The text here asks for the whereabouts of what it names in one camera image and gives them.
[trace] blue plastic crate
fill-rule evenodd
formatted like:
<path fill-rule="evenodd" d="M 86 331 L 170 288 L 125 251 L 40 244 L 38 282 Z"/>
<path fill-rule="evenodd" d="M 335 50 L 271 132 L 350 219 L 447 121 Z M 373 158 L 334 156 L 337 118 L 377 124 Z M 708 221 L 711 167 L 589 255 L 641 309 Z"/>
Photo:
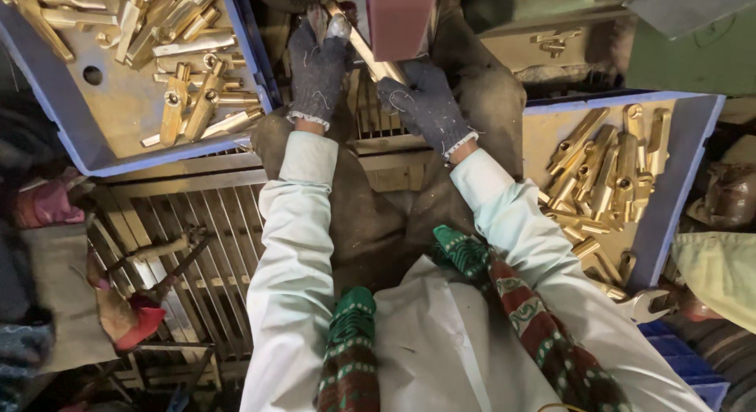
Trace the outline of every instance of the blue plastic crate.
<path fill-rule="evenodd" d="M 701 359 L 663 322 L 642 323 L 638 329 L 646 337 L 672 369 L 694 391 L 701 396 L 708 407 L 716 412 L 730 388 L 730 383 L 715 373 L 711 366 Z"/>
<path fill-rule="evenodd" d="M 254 88 L 263 109 L 269 113 L 280 106 L 281 101 L 249 0 L 222 2 L 237 35 L 239 49 L 246 60 L 247 67 L 240 70 L 245 90 Z M 79 33 L 76 30 L 62 33 L 64 37 L 68 36 L 69 42 L 79 40 L 72 50 L 77 61 L 69 67 L 54 56 L 50 47 L 14 8 L 0 7 L 0 40 L 29 81 L 47 116 L 57 123 L 60 128 L 58 136 L 82 174 L 113 176 L 179 159 L 203 156 L 232 149 L 237 146 L 238 141 L 249 136 L 243 133 L 217 136 L 195 144 L 141 150 L 138 146 L 139 140 L 154 135 L 159 130 L 165 87 L 154 83 L 134 86 L 128 81 L 131 76 L 121 76 L 119 80 L 110 79 L 108 74 L 113 72 L 108 72 L 107 69 L 113 69 L 118 64 L 113 60 L 110 51 L 99 49 L 94 41 L 95 33 Z M 91 40 L 82 41 L 82 35 L 87 35 Z M 80 67 L 84 65 L 103 69 L 105 77 L 99 88 L 82 86 L 79 78 L 74 80 L 73 69 L 80 73 Z M 147 76 L 151 77 L 154 69 L 143 69 L 141 72 L 147 72 Z M 107 83 L 112 85 L 111 89 L 105 89 Z M 129 110 L 128 115 L 133 116 L 129 121 L 100 127 L 81 89 L 100 89 L 95 93 L 108 97 L 123 97 L 122 100 L 113 101 L 114 107 L 128 106 L 138 100 L 142 103 L 138 110 Z M 108 111 L 102 107 L 98 109 L 105 113 Z M 219 110 L 219 116 L 225 114 L 222 112 L 223 110 Z M 111 145 L 114 143 L 116 146 L 127 144 L 129 148 L 131 145 L 134 147 L 124 153 L 113 150 Z"/>

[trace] gray knit glove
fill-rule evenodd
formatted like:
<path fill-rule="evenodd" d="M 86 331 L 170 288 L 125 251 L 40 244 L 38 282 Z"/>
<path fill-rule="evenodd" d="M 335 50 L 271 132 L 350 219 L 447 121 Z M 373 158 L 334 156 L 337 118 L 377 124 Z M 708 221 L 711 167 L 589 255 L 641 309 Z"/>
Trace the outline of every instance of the gray knit glove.
<path fill-rule="evenodd" d="M 447 160 L 462 144 L 478 138 L 462 117 L 443 71 L 418 62 L 405 64 L 403 70 L 410 86 L 384 77 L 378 81 L 378 96 L 385 109 L 399 111 L 411 134 L 422 135 Z"/>
<path fill-rule="evenodd" d="M 315 32 L 305 20 L 289 40 L 294 84 L 294 103 L 287 118 L 296 117 L 330 127 L 346 73 L 346 44 L 352 27 L 342 15 L 328 25 L 326 38 L 318 46 Z"/>

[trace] dirty trousers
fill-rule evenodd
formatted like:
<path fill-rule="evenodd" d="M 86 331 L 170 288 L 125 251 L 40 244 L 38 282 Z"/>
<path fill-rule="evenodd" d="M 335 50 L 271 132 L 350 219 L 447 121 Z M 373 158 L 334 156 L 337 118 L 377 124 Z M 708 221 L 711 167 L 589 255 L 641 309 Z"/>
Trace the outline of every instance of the dirty trousers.
<path fill-rule="evenodd" d="M 483 46 L 461 13 L 442 17 L 436 33 L 432 62 L 446 73 L 463 116 L 479 133 L 478 145 L 515 180 L 522 178 L 522 85 Z M 278 178 L 287 139 L 294 129 L 284 114 L 285 109 L 280 109 L 266 116 L 252 133 L 252 147 L 269 179 Z M 364 169 L 345 145 L 355 133 L 354 118 L 342 101 L 326 133 L 339 142 L 329 197 L 329 233 L 334 242 L 331 265 L 337 297 L 349 286 L 365 286 L 372 292 L 397 286 L 430 247 L 432 230 L 440 224 L 476 233 L 473 212 L 439 155 L 426 165 L 422 188 L 411 193 L 409 210 L 401 210 L 371 189 Z"/>

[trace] wrench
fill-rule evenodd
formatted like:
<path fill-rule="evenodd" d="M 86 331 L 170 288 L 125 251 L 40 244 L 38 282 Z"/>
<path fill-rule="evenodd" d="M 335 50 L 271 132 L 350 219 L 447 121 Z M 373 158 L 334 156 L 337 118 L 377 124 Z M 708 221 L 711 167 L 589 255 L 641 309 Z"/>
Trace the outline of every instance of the wrench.
<path fill-rule="evenodd" d="M 657 320 L 667 314 L 669 309 L 652 313 L 649 309 L 654 299 L 666 296 L 669 291 L 666 290 L 643 290 L 638 292 L 633 298 L 617 303 L 622 314 L 632 320 L 634 323 L 648 323 Z"/>

